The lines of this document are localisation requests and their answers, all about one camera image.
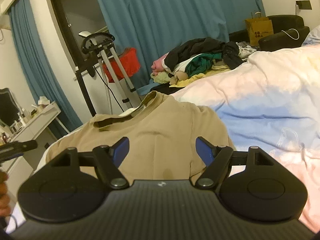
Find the red cloth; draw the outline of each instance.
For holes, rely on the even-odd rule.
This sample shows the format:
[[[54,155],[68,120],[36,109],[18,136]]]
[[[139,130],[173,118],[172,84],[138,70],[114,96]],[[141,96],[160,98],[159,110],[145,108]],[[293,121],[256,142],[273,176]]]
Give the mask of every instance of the red cloth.
[[[140,63],[137,58],[136,54],[137,50],[135,48],[127,48],[124,50],[124,52],[119,56],[120,62],[124,67],[125,72],[128,74],[129,77],[132,77],[135,73],[138,72],[140,68]],[[115,61],[114,58],[109,59],[111,66],[113,70],[116,73],[116,76],[118,77],[119,80],[123,79],[124,76],[118,67],[117,62]],[[110,72],[107,69],[107,66],[105,63],[103,63],[103,70],[105,74],[107,75],[109,82],[114,83],[114,80],[111,77]]]

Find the fluffy light green fabric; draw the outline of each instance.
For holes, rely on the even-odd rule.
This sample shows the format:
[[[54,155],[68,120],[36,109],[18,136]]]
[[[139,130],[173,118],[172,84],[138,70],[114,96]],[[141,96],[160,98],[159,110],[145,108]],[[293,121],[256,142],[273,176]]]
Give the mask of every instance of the fluffy light green fabric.
[[[159,72],[156,76],[154,76],[151,73],[150,76],[154,80],[154,82],[157,82],[159,84],[165,84],[170,82],[170,77],[168,76],[167,71]]]

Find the white line drawing on blanket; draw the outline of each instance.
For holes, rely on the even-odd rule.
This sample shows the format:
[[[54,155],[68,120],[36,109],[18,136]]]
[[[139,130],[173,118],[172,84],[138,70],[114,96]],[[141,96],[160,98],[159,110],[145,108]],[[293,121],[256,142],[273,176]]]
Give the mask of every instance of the white line drawing on blanket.
[[[299,144],[298,134],[294,130],[284,127],[281,129],[281,136],[277,142],[277,147],[284,151],[300,152],[303,145]]]

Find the finger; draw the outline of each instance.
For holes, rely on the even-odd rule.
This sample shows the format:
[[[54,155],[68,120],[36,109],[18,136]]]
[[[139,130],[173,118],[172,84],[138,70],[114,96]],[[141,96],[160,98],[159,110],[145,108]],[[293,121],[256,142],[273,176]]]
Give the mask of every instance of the finger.
[[[10,197],[6,195],[2,195],[0,198],[0,209],[6,208],[9,205]]]
[[[4,209],[0,209],[0,217],[7,217],[11,214],[11,208],[6,207]]]
[[[0,196],[8,192],[8,187],[6,183],[0,184]]]
[[[4,171],[0,171],[0,182],[1,183],[6,181],[8,178],[9,177],[8,177],[7,173],[5,173]]]

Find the black jacket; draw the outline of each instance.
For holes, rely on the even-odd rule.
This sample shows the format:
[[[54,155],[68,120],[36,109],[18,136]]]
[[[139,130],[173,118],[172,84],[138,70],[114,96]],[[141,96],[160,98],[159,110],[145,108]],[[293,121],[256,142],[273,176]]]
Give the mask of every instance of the black jacket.
[[[239,47],[235,42],[229,41],[228,43],[224,43],[207,37],[187,41],[181,46],[174,48],[164,59],[164,63],[173,71],[177,64],[191,58],[193,55],[201,53],[216,54],[220,52],[222,53],[224,62],[230,69],[235,69],[243,62],[241,58],[238,57]]]

